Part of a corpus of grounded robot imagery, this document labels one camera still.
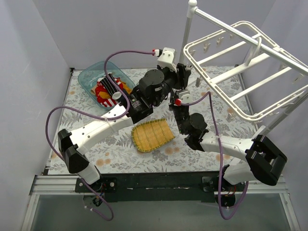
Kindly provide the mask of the mustard yellow sock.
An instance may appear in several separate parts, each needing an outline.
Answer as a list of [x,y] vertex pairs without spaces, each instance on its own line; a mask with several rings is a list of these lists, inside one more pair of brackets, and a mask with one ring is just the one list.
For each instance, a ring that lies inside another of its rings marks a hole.
[[110,98],[112,98],[108,92],[104,92],[104,91],[100,91],[100,92],[99,92],[99,96],[100,96],[102,99],[110,99]]
[[120,83],[120,88],[123,91],[126,91],[128,94],[131,94],[131,92],[132,92],[132,89],[125,82]]

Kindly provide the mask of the black white striped sock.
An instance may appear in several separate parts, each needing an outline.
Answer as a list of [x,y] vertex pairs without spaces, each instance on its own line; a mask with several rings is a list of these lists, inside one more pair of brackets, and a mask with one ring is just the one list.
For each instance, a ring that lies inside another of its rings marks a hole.
[[118,100],[122,96],[122,94],[113,85],[113,82],[116,84],[113,74],[109,72],[108,75],[111,79],[109,79],[108,77],[101,77],[98,79],[97,82],[101,82],[105,86],[106,90],[108,91],[112,99]]

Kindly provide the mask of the red white striped sock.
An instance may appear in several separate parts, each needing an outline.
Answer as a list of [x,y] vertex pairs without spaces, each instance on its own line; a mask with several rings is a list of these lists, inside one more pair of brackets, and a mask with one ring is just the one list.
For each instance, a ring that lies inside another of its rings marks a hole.
[[119,86],[119,88],[122,90],[123,89],[123,83],[120,78],[114,78],[115,82]]
[[112,98],[109,99],[98,98],[98,103],[100,103],[103,107],[113,107],[118,104],[118,101]]

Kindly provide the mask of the red sock with white pattern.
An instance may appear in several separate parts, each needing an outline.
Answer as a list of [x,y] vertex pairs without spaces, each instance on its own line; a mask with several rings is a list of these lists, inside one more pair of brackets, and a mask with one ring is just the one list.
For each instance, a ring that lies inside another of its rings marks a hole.
[[96,98],[97,98],[97,100],[98,100],[98,98],[100,98],[100,96],[99,96],[100,91],[108,92],[106,90],[105,86],[101,82],[97,82],[97,85],[96,85]]

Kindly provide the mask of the beige striped sock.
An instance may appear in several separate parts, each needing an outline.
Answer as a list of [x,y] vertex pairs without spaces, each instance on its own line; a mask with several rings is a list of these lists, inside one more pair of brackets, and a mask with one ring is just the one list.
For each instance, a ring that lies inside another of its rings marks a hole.
[[90,90],[91,94],[96,97],[96,87]]

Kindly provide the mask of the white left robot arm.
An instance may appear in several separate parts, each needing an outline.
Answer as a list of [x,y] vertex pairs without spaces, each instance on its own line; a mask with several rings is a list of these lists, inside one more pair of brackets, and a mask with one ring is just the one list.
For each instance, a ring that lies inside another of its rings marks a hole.
[[147,71],[132,92],[124,91],[117,104],[103,116],[73,131],[58,132],[58,147],[69,173],[77,174],[93,193],[102,188],[102,175],[85,154],[106,137],[151,115],[167,96],[187,88],[191,70],[177,64],[176,71],[157,66]]

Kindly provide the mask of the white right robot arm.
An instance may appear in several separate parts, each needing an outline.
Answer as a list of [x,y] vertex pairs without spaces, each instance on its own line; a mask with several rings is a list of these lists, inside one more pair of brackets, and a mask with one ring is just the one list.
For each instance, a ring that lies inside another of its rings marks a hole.
[[207,129],[204,117],[190,114],[189,97],[180,98],[181,91],[172,92],[169,108],[174,113],[180,134],[186,135],[186,144],[193,150],[216,152],[232,156],[233,162],[222,167],[218,187],[231,190],[244,181],[258,180],[275,186],[287,162],[286,155],[266,136],[254,135],[251,139],[219,136]]

